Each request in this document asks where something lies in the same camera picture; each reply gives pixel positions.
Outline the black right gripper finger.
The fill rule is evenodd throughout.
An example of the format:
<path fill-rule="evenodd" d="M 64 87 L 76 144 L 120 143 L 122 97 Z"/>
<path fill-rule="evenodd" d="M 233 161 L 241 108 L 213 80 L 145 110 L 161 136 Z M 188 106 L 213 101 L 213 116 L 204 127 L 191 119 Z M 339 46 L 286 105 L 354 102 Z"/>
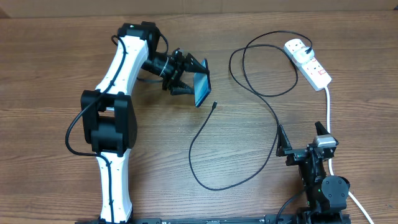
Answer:
<path fill-rule="evenodd" d="M 322 123 L 320 121 L 317 121 L 315 123 L 315 127 L 316 127 L 316 131 L 317 131 L 317 135 L 318 136 L 330 134 L 330 132 L 326 130 L 326 128 L 324 127 L 324 125 L 322 125 Z"/>
<path fill-rule="evenodd" d="M 287 156 L 292 152 L 292 146 L 290 144 L 290 141 L 284 131 L 283 125 L 279 125 L 278 130 L 277 130 L 277 150 L 276 150 L 276 156 L 282 157 L 282 156 Z"/>

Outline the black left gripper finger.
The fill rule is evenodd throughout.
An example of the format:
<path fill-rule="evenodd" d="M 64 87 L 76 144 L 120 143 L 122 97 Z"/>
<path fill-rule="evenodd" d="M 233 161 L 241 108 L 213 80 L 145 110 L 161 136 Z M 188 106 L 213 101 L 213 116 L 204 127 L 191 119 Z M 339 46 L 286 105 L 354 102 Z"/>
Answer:
<path fill-rule="evenodd" d="M 182 81 L 178 81 L 170 86 L 171 95 L 194 95 L 194 89 Z"/>
<path fill-rule="evenodd" d="M 191 53 L 186 54 L 183 60 L 183 67 L 186 72 L 210 74 L 206 58 L 199 62 Z"/>

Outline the blue Galaxy smartphone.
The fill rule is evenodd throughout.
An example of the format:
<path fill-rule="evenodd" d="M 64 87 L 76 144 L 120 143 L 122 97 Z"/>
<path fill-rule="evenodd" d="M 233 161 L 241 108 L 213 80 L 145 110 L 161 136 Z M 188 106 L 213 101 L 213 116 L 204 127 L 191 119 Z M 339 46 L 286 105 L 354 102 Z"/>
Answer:
<path fill-rule="evenodd" d="M 199 108 L 211 93 L 210 75 L 203 72 L 193 74 L 195 107 Z"/>

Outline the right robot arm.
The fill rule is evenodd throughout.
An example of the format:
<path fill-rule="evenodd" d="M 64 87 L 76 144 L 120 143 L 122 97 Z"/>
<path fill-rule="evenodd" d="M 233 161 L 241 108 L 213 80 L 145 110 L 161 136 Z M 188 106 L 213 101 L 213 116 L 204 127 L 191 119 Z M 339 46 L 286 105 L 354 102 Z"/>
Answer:
<path fill-rule="evenodd" d="M 327 175 L 323 165 L 334 157 L 338 140 L 321 124 L 315 123 L 317 135 L 313 142 L 303 149 L 293 149 L 283 126 L 277 129 L 276 156 L 285 157 L 287 166 L 298 166 L 303 190 L 294 195 L 281 207 L 280 211 L 297 197 L 305 194 L 307 206 L 298 208 L 290 220 L 276 215 L 275 222 L 284 223 L 350 223 L 349 215 L 342 214 L 347 208 L 350 188 L 348 179 L 338 175 Z"/>

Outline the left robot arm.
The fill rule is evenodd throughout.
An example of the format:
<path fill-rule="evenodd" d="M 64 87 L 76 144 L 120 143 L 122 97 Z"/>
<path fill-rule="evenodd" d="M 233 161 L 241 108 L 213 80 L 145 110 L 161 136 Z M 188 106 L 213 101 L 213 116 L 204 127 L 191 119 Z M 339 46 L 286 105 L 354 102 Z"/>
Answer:
<path fill-rule="evenodd" d="M 81 95 L 85 141 L 100 173 L 103 205 L 97 223 L 132 223 L 129 155 L 137 139 L 131 95 L 141 70 L 162 79 L 171 95 L 194 95 L 199 107 L 211 92 L 208 61 L 199 62 L 180 49 L 158 52 L 164 35 L 153 22 L 123 24 L 116 34 L 116 55 L 95 90 Z"/>

